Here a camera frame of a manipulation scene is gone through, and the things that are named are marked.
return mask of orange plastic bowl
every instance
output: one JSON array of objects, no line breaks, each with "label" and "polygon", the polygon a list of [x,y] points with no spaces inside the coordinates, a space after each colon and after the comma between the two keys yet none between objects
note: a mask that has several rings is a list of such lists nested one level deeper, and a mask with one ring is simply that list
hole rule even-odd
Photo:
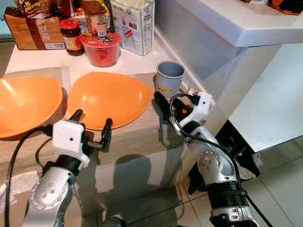
[{"label": "orange plastic bowl", "polygon": [[108,117],[112,128],[124,126],[146,109],[152,96],[151,89],[143,82],[121,74],[92,72],[73,84],[67,105],[73,114],[83,110],[80,119],[88,129],[101,130]]},{"label": "orange plastic bowl", "polygon": [[45,122],[62,101],[59,81],[48,77],[0,79],[0,138]]}]

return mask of tiled floor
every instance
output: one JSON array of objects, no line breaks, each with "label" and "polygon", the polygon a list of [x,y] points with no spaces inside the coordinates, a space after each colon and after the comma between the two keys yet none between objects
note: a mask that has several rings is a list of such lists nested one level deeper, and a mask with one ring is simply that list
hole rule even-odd
[{"label": "tiled floor", "polygon": [[[0,43],[0,78],[5,72],[13,43]],[[243,183],[251,198],[275,227],[303,226],[303,140],[302,137],[261,153],[261,175]],[[120,214],[130,227],[211,227],[207,193],[187,194],[189,179],[170,190],[155,192],[107,209]],[[261,227],[264,221],[251,208]],[[101,227],[104,214],[66,222],[66,226]]]}]

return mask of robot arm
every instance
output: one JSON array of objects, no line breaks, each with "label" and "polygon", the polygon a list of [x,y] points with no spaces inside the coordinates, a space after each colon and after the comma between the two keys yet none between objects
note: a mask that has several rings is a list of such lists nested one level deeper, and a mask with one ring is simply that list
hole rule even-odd
[{"label": "robot arm", "polygon": [[89,164],[92,149],[102,150],[109,142],[111,124],[112,120],[107,119],[100,142],[89,141],[84,124],[77,121],[63,120],[53,125],[57,160],[49,162],[45,174],[32,188],[22,227],[64,226],[64,214],[71,202],[76,177]]},{"label": "robot arm", "polygon": [[[194,108],[178,110],[177,113],[185,113],[184,118],[178,116],[180,122],[177,122],[171,112],[171,106],[174,105],[176,97],[171,100],[169,105],[167,100],[156,92],[155,101],[164,114],[169,113],[169,116],[164,117],[169,119],[176,132],[179,135],[185,134],[189,149],[197,159],[199,172],[206,184],[212,206],[211,223],[215,227],[259,227],[246,202],[246,192],[240,188],[238,183],[234,162],[216,146],[189,137],[202,138],[218,144],[214,135],[206,127],[200,125],[208,114],[212,96],[206,92],[199,92],[194,96],[182,94],[181,96],[187,96]],[[175,106],[177,109],[186,106],[181,105],[180,100],[176,103],[178,104]]]},{"label": "robot arm", "polygon": [[[190,134],[218,143],[204,126]],[[190,141],[189,148],[206,184],[212,206],[211,223],[215,227],[259,227],[245,200],[246,192],[239,187],[231,159],[219,148],[197,140]]]}]

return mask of jar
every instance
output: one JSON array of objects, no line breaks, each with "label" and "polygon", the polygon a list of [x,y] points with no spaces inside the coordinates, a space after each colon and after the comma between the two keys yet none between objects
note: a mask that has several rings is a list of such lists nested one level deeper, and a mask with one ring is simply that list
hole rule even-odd
[{"label": "jar", "polygon": [[98,1],[83,1],[86,21],[89,32],[93,36],[102,37],[107,35],[106,9]]},{"label": "jar", "polygon": [[108,33],[103,37],[80,35],[89,62],[97,67],[109,67],[118,62],[121,36]]},{"label": "jar", "polygon": [[65,19],[59,22],[59,26],[67,53],[71,56],[83,55],[84,48],[80,41],[79,22],[73,19]]}]

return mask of gray mug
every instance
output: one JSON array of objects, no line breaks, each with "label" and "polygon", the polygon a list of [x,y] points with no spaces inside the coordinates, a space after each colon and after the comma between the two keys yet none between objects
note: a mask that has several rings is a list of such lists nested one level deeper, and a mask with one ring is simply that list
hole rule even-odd
[{"label": "gray mug", "polygon": [[172,61],[163,61],[157,65],[157,75],[155,80],[155,90],[161,92],[165,97],[173,97],[180,88],[183,81],[187,85],[187,91],[190,90],[188,82],[182,78],[185,75],[184,68],[178,63]]}]

